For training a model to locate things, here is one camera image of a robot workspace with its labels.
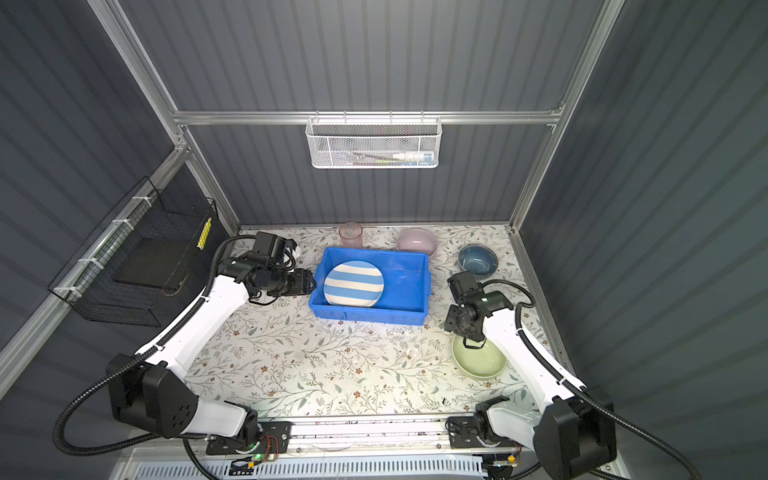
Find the dark blue bowl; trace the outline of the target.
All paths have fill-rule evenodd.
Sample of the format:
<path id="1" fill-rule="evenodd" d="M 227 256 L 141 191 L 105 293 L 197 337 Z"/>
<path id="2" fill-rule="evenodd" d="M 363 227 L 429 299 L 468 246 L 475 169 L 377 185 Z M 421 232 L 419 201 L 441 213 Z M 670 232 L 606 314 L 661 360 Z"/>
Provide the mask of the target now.
<path id="1" fill-rule="evenodd" d="M 458 254 L 459 266 L 472 273 L 478 279 L 489 278 L 499 266 L 499 260 L 493 250 L 480 244 L 463 247 Z"/>

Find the light green bowl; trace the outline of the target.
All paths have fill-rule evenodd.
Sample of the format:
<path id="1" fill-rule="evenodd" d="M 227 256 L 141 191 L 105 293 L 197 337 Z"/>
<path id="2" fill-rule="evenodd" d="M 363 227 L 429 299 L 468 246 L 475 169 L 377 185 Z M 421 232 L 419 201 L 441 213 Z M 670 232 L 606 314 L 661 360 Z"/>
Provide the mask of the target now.
<path id="1" fill-rule="evenodd" d="M 490 380 L 507 367 L 504 354 L 490 341 L 477 343 L 455 336 L 452 356 L 457 367 L 467 376 L 478 380 Z"/>

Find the pink bowl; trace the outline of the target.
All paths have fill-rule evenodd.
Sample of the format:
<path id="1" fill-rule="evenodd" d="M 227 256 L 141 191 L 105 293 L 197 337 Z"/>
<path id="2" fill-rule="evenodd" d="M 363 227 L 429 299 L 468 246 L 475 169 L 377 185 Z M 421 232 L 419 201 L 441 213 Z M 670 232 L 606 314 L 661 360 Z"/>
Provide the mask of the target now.
<path id="1" fill-rule="evenodd" d="M 436 237 L 422 228 L 407 229 L 398 236 L 396 241 L 397 251 L 423 253 L 429 257 L 436 253 L 437 247 Z"/>

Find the blue plastic bin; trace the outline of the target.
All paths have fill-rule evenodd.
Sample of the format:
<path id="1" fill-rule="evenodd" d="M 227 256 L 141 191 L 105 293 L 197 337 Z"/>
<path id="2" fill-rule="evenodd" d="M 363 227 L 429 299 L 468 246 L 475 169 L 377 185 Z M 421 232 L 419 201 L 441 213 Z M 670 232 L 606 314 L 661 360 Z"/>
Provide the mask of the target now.
<path id="1" fill-rule="evenodd" d="M 383 274 L 385 288 L 373 307 L 347 307 L 329 304 L 323 295 L 326 275 L 337 265 L 353 260 L 366 261 Z M 321 319 L 421 326 L 429 313 L 431 293 L 429 259 L 423 253 L 383 250 L 328 248 L 315 274 L 317 289 L 309 307 Z"/>

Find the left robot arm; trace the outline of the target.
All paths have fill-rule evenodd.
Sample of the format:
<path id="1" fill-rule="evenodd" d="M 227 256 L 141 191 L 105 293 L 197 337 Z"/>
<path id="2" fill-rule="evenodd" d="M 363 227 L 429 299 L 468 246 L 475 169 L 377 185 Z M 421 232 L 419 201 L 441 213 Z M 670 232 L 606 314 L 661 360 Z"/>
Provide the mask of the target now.
<path id="1" fill-rule="evenodd" d="M 116 420 L 162 438 L 216 436 L 242 446 L 260 441 L 255 410 L 202 398 L 184 381 L 203 347 L 237 309 L 308 296 L 316 287 L 312 271 L 297 265 L 301 249 L 295 240 L 266 232 L 248 239 L 251 248 L 237 256 L 225 254 L 235 240 L 224 240 L 190 305 L 133 357 L 118 355 L 110 362 L 108 392 Z"/>

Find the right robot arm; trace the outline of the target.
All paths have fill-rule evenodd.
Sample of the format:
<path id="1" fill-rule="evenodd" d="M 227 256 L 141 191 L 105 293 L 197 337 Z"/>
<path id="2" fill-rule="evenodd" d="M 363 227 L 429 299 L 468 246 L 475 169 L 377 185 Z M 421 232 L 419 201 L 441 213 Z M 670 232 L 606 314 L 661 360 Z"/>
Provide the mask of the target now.
<path id="1" fill-rule="evenodd" d="M 510 440 L 531 449 L 553 479 L 573 479 L 614 461 L 618 449 L 615 424 L 609 417 L 612 401 L 599 389 L 588 393 L 595 406 L 578 397 L 585 384 L 524 326 L 522 313 L 534 308 L 533 296 L 514 303 L 470 272 L 454 274 L 447 283 L 453 302 L 445 330 L 471 350 L 495 346 L 536 404 L 535 410 L 526 411 L 504 396 L 478 404 L 473 421 L 479 441 L 497 445 Z"/>

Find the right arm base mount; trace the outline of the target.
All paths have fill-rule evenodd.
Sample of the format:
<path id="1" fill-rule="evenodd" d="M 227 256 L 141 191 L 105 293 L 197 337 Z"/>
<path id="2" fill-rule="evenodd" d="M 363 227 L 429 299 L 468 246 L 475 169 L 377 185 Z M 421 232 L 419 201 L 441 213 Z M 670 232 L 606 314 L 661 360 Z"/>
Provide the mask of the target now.
<path id="1" fill-rule="evenodd" d="M 533 426 L 513 423 L 510 432 L 500 434 L 475 416 L 450 416 L 444 427 L 450 447 L 455 450 L 530 447 L 535 431 Z"/>

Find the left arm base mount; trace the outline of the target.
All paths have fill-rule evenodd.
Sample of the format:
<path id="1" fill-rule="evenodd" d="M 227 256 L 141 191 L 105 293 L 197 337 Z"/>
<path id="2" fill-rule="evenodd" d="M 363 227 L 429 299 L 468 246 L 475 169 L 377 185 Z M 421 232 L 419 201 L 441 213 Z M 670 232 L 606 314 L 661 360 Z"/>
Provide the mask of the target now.
<path id="1" fill-rule="evenodd" d="M 210 456 L 269 454 L 287 451 L 293 423 L 288 421 L 258 421 L 246 424 L 235 437 L 217 436 L 206 446 Z"/>

